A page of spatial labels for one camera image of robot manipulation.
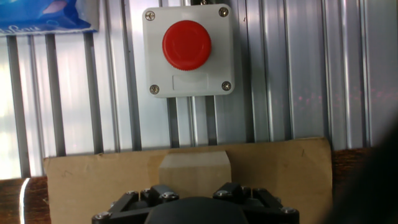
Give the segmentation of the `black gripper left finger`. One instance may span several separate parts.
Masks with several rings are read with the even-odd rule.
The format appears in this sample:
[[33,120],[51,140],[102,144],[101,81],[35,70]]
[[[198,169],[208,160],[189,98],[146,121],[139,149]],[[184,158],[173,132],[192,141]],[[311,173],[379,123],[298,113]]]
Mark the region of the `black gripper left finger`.
[[180,198],[179,194],[166,185],[154,185],[140,192],[131,190],[111,204],[108,211],[91,218],[92,224],[145,223],[149,212],[158,205]]

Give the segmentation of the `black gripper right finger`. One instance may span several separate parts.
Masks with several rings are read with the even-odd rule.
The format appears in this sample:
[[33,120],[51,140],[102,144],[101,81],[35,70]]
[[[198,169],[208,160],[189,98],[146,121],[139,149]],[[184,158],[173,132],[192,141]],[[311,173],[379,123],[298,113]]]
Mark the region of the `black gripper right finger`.
[[227,182],[213,194],[213,199],[237,205],[248,223],[299,224],[299,211],[283,206],[278,197],[264,188]]

